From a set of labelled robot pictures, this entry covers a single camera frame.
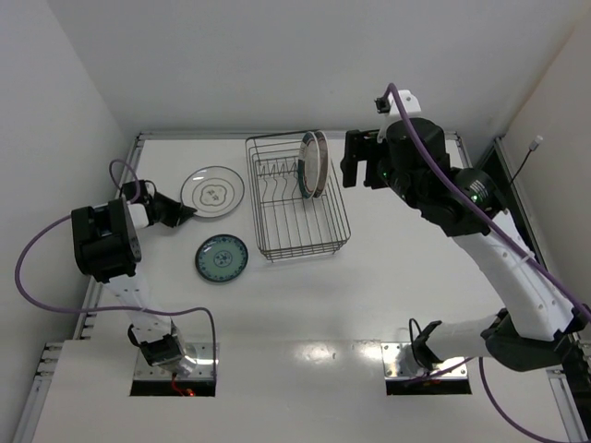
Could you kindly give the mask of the blue floral green plate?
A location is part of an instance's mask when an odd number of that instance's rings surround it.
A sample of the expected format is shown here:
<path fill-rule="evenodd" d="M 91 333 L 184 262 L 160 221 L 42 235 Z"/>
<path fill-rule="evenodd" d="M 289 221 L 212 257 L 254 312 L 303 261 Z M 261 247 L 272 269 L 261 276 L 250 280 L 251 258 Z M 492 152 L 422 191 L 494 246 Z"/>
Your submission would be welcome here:
<path fill-rule="evenodd" d="M 194 264 L 205 281 L 227 283 L 238 278 L 248 263 L 246 244 L 231 234 L 216 234 L 198 248 Z"/>

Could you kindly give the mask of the green red rimmed plate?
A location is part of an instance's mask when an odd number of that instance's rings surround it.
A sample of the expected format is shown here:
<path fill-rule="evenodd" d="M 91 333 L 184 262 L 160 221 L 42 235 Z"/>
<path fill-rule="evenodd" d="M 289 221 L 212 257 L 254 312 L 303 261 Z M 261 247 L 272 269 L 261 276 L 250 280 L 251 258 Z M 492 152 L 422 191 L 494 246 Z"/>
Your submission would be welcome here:
<path fill-rule="evenodd" d="M 320 178 L 320 151 L 315 134 L 308 131 L 303 136 L 297 161 L 298 185 L 303 198 L 312 198 Z"/>
<path fill-rule="evenodd" d="M 330 152 L 328 146 L 328 140 L 323 131 L 315 131 L 314 135 L 317 139 L 318 151 L 320 154 L 320 166 L 319 166 L 319 180 L 314 193 L 315 198 L 319 198 L 326 187 L 327 180 L 329 178 L 330 170 Z"/>

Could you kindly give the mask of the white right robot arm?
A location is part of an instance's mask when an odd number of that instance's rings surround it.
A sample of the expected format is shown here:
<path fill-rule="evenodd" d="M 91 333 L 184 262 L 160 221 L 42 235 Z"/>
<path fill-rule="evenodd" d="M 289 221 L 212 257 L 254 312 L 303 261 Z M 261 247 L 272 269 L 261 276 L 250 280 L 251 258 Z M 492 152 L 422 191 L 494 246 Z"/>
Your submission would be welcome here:
<path fill-rule="evenodd" d="M 343 185 L 356 185 L 357 165 L 365 162 L 364 185 L 390 188 L 440 227 L 474 260 L 504 307 L 479 320 L 430 322 L 398 353 L 397 369 L 417 376 L 458 356 L 492 358 L 517 372 L 563 364 L 573 351 L 571 334 L 587 324 L 582 309 L 536 270 L 522 244 L 509 246 L 513 233 L 494 232 L 491 224 L 504 219 L 505 206 L 493 180 L 478 169 L 453 167 L 439 126 L 424 118 L 411 124 L 426 156 L 402 121 L 385 131 L 346 132 Z"/>

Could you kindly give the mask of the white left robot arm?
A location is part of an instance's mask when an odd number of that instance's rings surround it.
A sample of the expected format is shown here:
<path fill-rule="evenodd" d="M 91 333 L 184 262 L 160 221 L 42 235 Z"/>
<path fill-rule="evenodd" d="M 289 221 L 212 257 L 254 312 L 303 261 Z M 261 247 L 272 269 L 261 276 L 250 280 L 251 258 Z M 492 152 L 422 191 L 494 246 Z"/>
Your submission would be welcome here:
<path fill-rule="evenodd" d="M 72 210 L 70 217 L 78 268 L 111 291 L 126 310 L 130 342 L 148 365 L 190 376 L 197 366 L 195 347 L 185 343 L 172 316 L 158 307 L 139 265 L 138 230 L 153 224 L 147 206 L 120 197 Z"/>

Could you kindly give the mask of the white plate with teal rim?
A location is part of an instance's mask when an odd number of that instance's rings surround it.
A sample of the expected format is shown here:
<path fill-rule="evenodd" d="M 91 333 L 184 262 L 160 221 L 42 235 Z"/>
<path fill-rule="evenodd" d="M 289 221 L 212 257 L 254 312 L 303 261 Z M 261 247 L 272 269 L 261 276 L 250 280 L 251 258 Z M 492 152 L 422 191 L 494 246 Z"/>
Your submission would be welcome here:
<path fill-rule="evenodd" d="M 218 219 L 232 213 L 245 195 L 245 182 L 225 166 L 207 166 L 188 176 L 181 186 L 180 199 L 201 219 Z"/>

